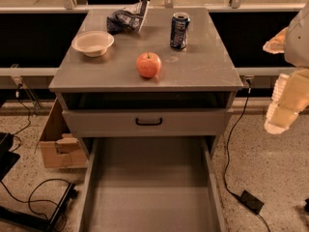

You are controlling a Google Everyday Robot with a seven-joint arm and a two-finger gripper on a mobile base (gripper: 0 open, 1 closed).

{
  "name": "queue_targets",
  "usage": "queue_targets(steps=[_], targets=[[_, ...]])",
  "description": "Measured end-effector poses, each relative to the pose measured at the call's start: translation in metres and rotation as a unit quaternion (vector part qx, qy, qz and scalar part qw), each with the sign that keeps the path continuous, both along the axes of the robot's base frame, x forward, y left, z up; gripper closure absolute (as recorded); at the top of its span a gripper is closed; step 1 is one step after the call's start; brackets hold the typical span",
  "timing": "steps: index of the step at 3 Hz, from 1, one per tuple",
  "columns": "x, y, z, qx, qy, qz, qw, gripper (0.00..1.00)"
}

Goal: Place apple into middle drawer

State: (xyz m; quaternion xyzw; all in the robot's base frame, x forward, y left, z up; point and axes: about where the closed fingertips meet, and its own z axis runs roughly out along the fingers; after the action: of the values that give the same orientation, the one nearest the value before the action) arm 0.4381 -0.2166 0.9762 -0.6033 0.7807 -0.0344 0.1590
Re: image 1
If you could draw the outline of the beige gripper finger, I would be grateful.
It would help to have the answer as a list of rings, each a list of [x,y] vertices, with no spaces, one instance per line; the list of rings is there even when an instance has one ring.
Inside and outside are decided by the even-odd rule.
[[[279,54],[285,52],[285,41],[288,28],[282,29],[273,38],[267,41],[263,46],[263,51],[271,54]]]
[[[309,70],[281,73],[275,82],[268,106],[265,130],[271,134],[286,131],[309,105]]]

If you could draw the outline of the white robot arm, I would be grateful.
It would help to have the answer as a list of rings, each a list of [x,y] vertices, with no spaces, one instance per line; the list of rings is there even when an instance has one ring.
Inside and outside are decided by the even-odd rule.
[[[267,109],[265,130],[280,134],[309,105],[309,4],[264,44],[263,51],[283,53],[285,61],[295,66],[292,73],[279,74]]]

